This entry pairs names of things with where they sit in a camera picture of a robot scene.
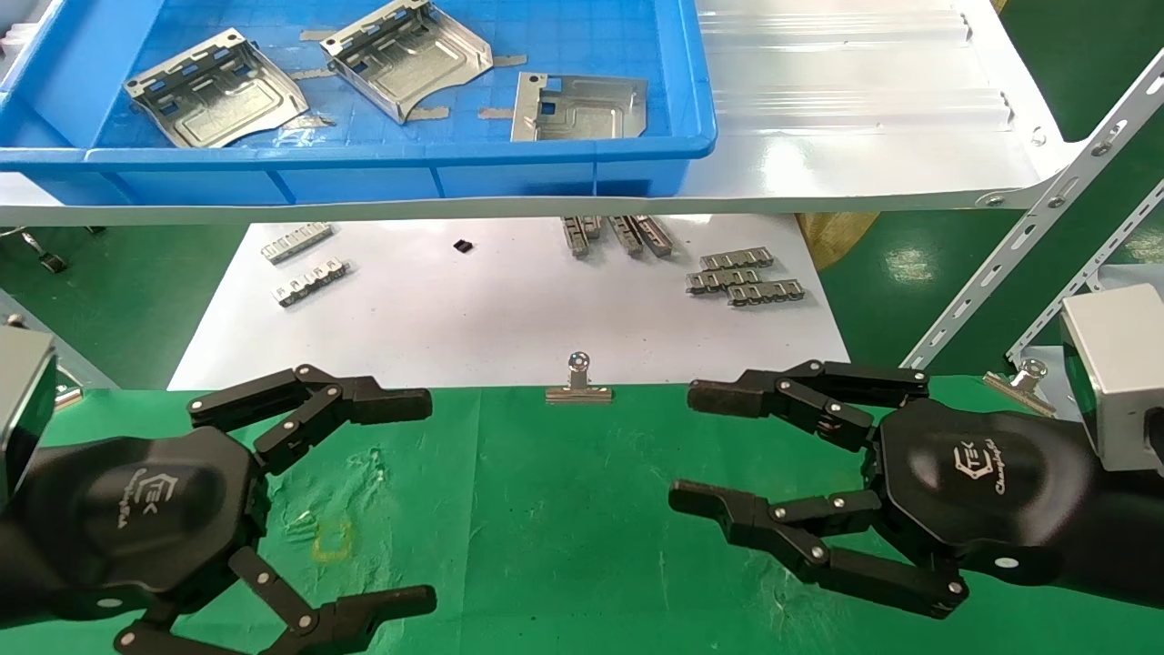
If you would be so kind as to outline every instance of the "green floor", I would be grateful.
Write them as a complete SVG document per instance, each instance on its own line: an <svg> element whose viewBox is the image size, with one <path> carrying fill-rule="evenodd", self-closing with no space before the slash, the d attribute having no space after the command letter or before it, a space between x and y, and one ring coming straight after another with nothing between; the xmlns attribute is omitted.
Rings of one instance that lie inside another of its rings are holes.
<svg viewBox="0 0 1164 655"><path fill-rule="evenodd" d="M1164 2L1012 0L1002 19L1064 136L1079 140L1161 48ZM1076 201L931 371L1000 368L1002 354L1034 315L1159 180L1162 152L1164 112ZM1156 212L1115 261L1164 262L1162 214ZM1018 215L882 214L849 255L821 273L853 361L900 363ZM79 228L40 228L36 235L69 258L72 269L50 276L22 243L6 238L0 241L0 287L122 386L162 389L243 232L221 226L116 227L90 237ZM895 319L868 320L874 312Z"/></svg>

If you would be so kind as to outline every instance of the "small metal bracket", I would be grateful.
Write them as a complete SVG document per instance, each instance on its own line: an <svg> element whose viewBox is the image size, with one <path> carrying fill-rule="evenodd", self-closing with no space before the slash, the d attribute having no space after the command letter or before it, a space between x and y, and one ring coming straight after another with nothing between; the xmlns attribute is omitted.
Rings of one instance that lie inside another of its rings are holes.
<svg viewBox="0 0 1164 655"><path fill-rule="evenodd" d="M333 228L328 222L308 222L263 245L263 249L260 251L263 252L267 261L278 263L327 238L332 233Z"/></svg>
<svg viewBox="0 0 1164 655"><path fill-rule="evenodd" d="M700 265L703 270L730 270L732 268L751 268L772 265L776 258L772 256L768 248L748 248L746 250L733 250L730 252L718 252L700 257Z"/></svg>
<svg viewBox="0 0 1164 655"><path fill-rule="evenodd" d="M1014 379L1007 380L996 373L987 373L982 382L987 387L1001 392L1016 403L1042 414L1043 417L1055 417L1055 408L1043 399L1035 396L1038 382L1046 377L1046 365L1037 359L1023 361L1018 368L1018 373Z"/></svg>
<svg viewBox="0 0 1164 655"><path fill-rule="evenodd" d="M296 83L236 29L129 78L123 87L179 148L221 148L307 111Z"/></svg>
<svg viewBox="0 0 1164 655"><path fill-rule="evenodd" d="M320 42L327 67L403 123L420 100L494 67L489 44L430 0L395 0Z"/></svg>
<svg viewBox="0 0 1164 655"><path fill-rule="evenodd" d="M510 141L632 138L647 128L646 102L645 79L521 72Z"/></svg>
<svg viewBox="0 0 1164 655"><path fill-rule="evenodd" d="M570 355L570 385L568 387L549 387L546 390L546 403L549 405L610 405L615 393L606 387L591 387L590 356L584 353Z"/></svg>
<svg viewBox="0 0 1164 655"><path fill-rule="evenodd" d="M286 284L271 291L275 300L283 306L291 306L294 302L314 293L319 289L335 282L348 273L349 264L346 261L329 258L311 269L306 275L300 275Z"/></svg>

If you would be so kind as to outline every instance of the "metal clip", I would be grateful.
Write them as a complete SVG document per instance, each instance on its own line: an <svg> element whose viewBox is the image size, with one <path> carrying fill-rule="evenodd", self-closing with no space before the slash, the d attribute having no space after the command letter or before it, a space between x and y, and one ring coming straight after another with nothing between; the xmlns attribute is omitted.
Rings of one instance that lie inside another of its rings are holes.
<svg viewBox="0 0 1164 655"><path fill-rule="evenodd" d="M577 215L568 215L562 219L562 230L566 233L566 244L570 247L570 252L576 257L584 257L590 252L590 241L587 240L585 228Z"/></svg>
<svg viewBox="0 0 1164 655"><path fill-rule="evenodd" d="M546 390L546 403L549 405L610 405L615 393L606 387L591 387L590 356L584 353L570 355L570 385L568 387L549 387Z"/></svg>
<svg viewBox="0 0 1164 655"><path fill-rule="evenodd" d="M746 250L732 250L730 252L718 252L700 257L700 265L703 270L728 270L731 268L772 265L776 261L768 251L768 248L748 248Z"/></svg>
<svg viewBox="0 0 1164 655"><path fill-rule="evenodd" d="M1038 382L1046 377L1046 365L1037 359L1024 359L1018 368L1018 373L1007 380L998 373L987 372L982 382L987 387L1001 392L1023 406L1042 414L1043 417L1055 417L1055 407L1035 396L1038 390Z"/></svg>

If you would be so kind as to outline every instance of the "metal bracket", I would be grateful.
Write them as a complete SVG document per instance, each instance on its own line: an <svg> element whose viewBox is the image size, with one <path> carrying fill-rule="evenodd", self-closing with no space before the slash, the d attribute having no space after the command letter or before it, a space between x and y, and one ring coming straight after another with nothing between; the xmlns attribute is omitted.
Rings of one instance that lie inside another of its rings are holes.
<svg viewBox="0 0 1164 655"><path fill-rule="evenodd" d="M510 141L632 138L646 128L645 79L518 73Z"/></svg>
<svg viewBox="0 0 1164 655"><path fill-rule="evenodd" d="M308 222L263 245L263 249L260 251L263 252L267 261L278 263L327 238L332 233L333 228L328 222Z"/></svg>
<svg viewBox="0 0 1164 655"><path fill-rule="evenodd" d="M909 351L901 366L924 369L961 330L966 320L1015 269L1048 229L1062 216L1103 166L1120 152L1161 104L1164 104L1164 50L1156 55L1131 87L1112 107L1107 118L1092 133L1088 145L1056 177L1043 197L1035 202L979 266L953 301L938 315L920 342Z"/></svg>
<svg viewBox="0 0 1164 655"><path fill-rule="evenodd" d="M236 29L129 78L123 87L179 148L221 148L307 111L296 83Z"/></svg>
<svg viewBox="0 0 1164 655"><path fill-rule="evenodd" d="M570 386L551 387L546 390L546 403L549 405L610 405L615 393L606 387L591 387L590 356L584 353L570 355Z"/></svg>
<svg viewBox="0 0 1164 655"><path fill-rule="evenodd" d="M425 97L494 67L489 44L430 0L395 0L320 42L327 67L403 123Z"/></svg>
<svg viewBox="0 0 1164 655"><path fill-rule="evenodd" d="M1010 400L1017 401L1043 417L1055 417L1055 407L1035 396L1038 383L1046 378L1046 365L1037 359L1023 361L1018 373L1010 380L998 373L987 373L982 382L987 387L1001 392Z"/></svg>
<svg viewBox="0 0 1164 655"><path fill-rule="evenodd" d="M1071 277L1071 280L1067 282L1067 284L1059 290L1058 293L1056 293L1055 299L1046 305L1046 308L1044 308L1035 318L1035 320L1027 326L1027 330L1023 332L1022 337L1018 337L1018 341L1015 342L1010 347L1010 350L1007 351L1007 359L1010 361L1010 364L1014 364L1015 366L1020 365L1022 362L1022 351L1030 346L1036 336L1038 336L1038 334L1043 330L1043 327L1059 313L1063 308L1064 298L1076 294L1076 291L1084 285L1090 286L1092 291L1102 290L1099 286L1098 280L1095 280L1095 273L1099 272L1099 266L1103 265L1103 262L1112 256L1112 252L1114 252L1115 249L1119 248L1133 232L1135 232L1136 227L1145 218L1148 218L1148 214L1156 208L1156 205L1158 205L1161 200L1164 200L1164 179L1161 179L1159 184L1149 191L1148 195L1141 200L1140 205L1131 209L1131 213L1129 213L1128 218L1126 218L1123 222L1115 228L1112 236L1105 241L1098 250L1095 250L1095 254L1087 259L1087 263L1085 263L1083 268L1080 268Z"/></svg>

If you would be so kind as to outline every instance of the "white shelf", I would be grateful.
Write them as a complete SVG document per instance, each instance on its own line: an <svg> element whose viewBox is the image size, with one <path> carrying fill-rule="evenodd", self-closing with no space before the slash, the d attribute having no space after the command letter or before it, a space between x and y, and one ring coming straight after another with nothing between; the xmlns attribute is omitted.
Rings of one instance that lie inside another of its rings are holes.
<svg viewBox="0 0 1164 655"><path fill-rule="evenodd" d="M1029 206L1064 143L989 0L697 0L721 136L674 198L8 209L126 225Z"/></svg>

